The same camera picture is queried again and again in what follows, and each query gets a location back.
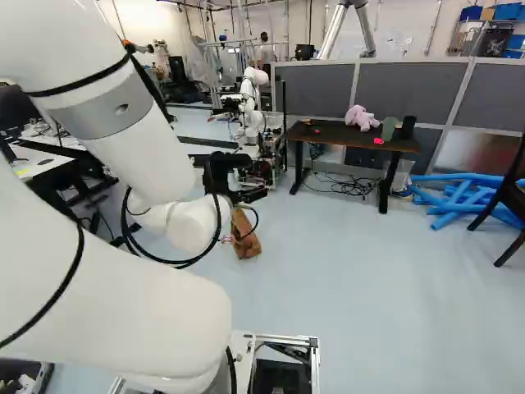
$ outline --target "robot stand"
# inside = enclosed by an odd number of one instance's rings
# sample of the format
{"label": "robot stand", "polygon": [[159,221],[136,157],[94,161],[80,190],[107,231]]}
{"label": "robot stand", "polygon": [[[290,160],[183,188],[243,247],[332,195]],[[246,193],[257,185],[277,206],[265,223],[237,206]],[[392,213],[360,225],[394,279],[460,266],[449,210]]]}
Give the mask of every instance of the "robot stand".
{"label": "robot stand", "polygon": [[[261,346],[273,349],[294,360],[292,363],[267,360],[256,356]],[[281,383],[290,385],[286,379],[287,371],[303,370],[305,378],[297,392],[319,394],[319,340],[316,337],[284,336],[272,334],[252,334],[251,332],[233,331],[230,340],[231,353],[235,358],[235,373],[237,377],[237,394],[266,394],[268,381],[272,376],[268,371],[274,369],[273,376],[281,377]],[[231,394],[227,363],[219,368],[219,372],[210,388],[205,393]],[[279,379],[271,381],[273,391],[279,392]],[[153,394],[153,389],[138,386],[117,377],[107,394]]]}

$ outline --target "person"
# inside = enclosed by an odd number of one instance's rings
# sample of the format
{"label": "person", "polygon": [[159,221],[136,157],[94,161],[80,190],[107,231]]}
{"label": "person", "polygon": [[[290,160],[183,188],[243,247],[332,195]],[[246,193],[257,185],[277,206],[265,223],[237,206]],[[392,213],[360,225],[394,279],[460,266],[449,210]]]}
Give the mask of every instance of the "person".
{"label": "person", "polygon": [[[263,44],[268,42],[268,33],[266,31],[261,33],[261,41]],[[273,49],[271,45],[259,46],[257,51],[257,66],[259,70],[263,70],[268,76],[270,76],[270,71],[272,70],[270,63],[273,58]]]}

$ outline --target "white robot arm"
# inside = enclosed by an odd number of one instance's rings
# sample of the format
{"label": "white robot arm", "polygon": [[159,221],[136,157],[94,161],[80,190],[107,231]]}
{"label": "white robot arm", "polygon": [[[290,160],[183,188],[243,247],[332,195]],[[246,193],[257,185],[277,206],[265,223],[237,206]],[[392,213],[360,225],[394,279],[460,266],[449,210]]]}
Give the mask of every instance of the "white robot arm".
{"label": "white robot arm", "polygon": [[225,94],[221,97],[222,101],[229,98],[239,103],[237,108],[231,109],[239,114],[240,128],[235,134],[235,140],[239,144],[257,144],[258,133],[263,131],[264,116],[260,111],[259,86],[267,84],[268,81],[266,72],[247,67],[239,93]]}
{"label": "white robot arm", "polygon": [[[154,207],[180,247],[202,249],[217,221],[213,199],[179,203],[194,169],[94,1],[4,0],[0,25],[9,32],[0,35],[9,48],[0,76],[133,188],[130,210]],[[95,365],[163,392],[203,391],[231,334],[225,292],[84,233],[1,162],[0,357]],[[218,199],[227,220],[229,203]]]}

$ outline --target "blue bin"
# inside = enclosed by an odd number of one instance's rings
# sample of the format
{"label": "blue bin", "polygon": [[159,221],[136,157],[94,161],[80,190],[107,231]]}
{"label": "blue bin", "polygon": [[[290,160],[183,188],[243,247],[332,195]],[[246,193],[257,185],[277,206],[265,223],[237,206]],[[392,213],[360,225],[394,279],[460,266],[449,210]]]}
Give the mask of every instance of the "blue bin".
{"label": "blue bin", "polygon": [[518,13],[518,21],[525,21],[525,6],[522,6]]}
{"label": "blue bin", "polygon": [[513,34],[507,43],[508,49],[521,49],[525,41],[525,34]]}
{"label": "blue bin", "polygon": [[520,51],[505,51],[503,53],[503,57],[507,57],[508,59],[521,59],[522,58],[522,52],[520,52]]}
{"label": "blue bin", "polygon": [[511,2],[509,4],[500,4],[495,6],[494,19],[503,21],[506,19],[518,19],[519,13],[523,6],[520,2]]}
{"label": "blue bin", "polygon": [[474,21],[479,21],[482,17],[483,7],[480,6],[471,6],[465,7],[461,10],[461,15],[459,15],[460,21],[466,21],[467,18]]}

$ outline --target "plush toy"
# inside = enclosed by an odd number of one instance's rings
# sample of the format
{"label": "plush toy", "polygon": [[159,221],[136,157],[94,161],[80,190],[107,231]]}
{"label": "plush toy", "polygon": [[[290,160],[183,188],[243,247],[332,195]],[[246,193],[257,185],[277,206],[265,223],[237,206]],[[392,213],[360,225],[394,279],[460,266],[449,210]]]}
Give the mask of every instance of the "plush toy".
{"label": "plush toy", "polygon": [[378,127],[380,122],[374,118],[373,113],[368,113],[367,110],[360,105],[351,107],[345,115],[345,123],[350,125],[358,125],[361,131],[369,131],[370,126]]}

